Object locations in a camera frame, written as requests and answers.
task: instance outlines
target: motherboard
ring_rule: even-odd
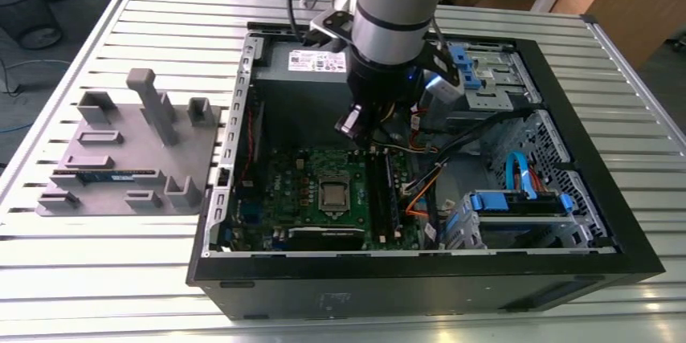
[[[235,245],[250,251],[418,249],[419,226],[414,218],[401,222],[398,201],[394,208],[373,204],[377,186],[370,184],[382,183],[367,172],[375,158],[386,160],[383,181],[398,194],[410,178],[403,153],[274,150],[265,196],[239,206],[243,241]],[[389,234],[379,236],[379,229]]]

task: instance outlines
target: power supply label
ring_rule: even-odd
[[[294,50],[289,54],[289,71],[347,72],[346,53]]]

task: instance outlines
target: white cable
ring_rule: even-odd
[[[423,150],[413,150],[410,148],[403,148],[402,146],[398,146],[398,145],[393,145],[393,144],[382,144],[379,142],[374,142],[378,146],[383,146],[385,148],[394,148],[394,149],[399,149],[407,153],[425,153]]]

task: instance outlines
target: sticker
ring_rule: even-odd
[[[422,122],[422,118],[419,118],[419,116],[411,116],[410,128],[413,130],[419,130],[419,123],[421,122]]]
[[[122,175],[112,176],[112,181],[132,181],[132,180],[134,180],[134,176],[122,176]]]
[[[347,72],[346,53],[294,50],[289,54],[289,71]]]
[[[427,234],[431,241],[437,241],[437,230],[434,229],[430,223],[427,223],[427,225],[425,226],[425,233]]]

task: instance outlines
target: blue cable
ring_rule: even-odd
[[[27,124],[24,126],[18,126],[16,128],[0,129],[0,134],[16,132],[18,130],[30,128],[32,125],[34,125],[34,122],[31,122],[30,124]]]
[[[505,189],[515,188],[515,161],[520,164],[522,190],[526,192],[529,199],[536,200],[538,198],[537,190],[534,189],[532,174],[529,173],[526,155],[522,152],[514,151],[507,155],[507,161],[505,162]]]

